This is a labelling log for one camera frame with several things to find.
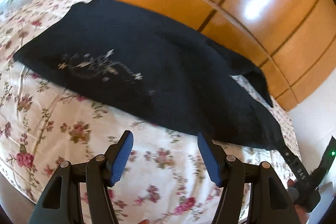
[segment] mattress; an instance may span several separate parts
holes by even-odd
[[[117,143],[125,130],[134,146],[121,180],[109,189],[115,213],[125,224],[209,223],[221,189],[210,181],[196,136],[150,124],[114,107],[92,101],[41,78],[13,54],[59,21],[78,2],[33,0],[0,22],[0,172],[23,195],[37,202],[63,160],[86,162]],[[288,114],[272,98],[270,108],[248,81],[232,76],[279,122],[286,145],[299,149]],[[278,151],[219,143],[228,155],[258,165],[268,161],[284,185],[294,175]],[[91,223],[86,184],[81,184],[83,217]],[[247,216],[250,185],[245,184],[240,219]]]

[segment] blue gripper pad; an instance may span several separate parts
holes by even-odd
[[[198,149],[201,152],[205,167],[207,168],[210,180],[214,182],[218,187],[220,186],[222,179],[220,175],[219,163],[217,162],[210,146],[208,145],[204,135],[198,133],[197,136]]]
[[[113,186],[116,182],[118,182],[121,178],[121,175],[125,169],[128,157],[133,148],[133,134],[131,132],[128,133],[124,143],[121,145],[121,148],[115,157],[115,160],[111,167],[111,178],[110,183]]]

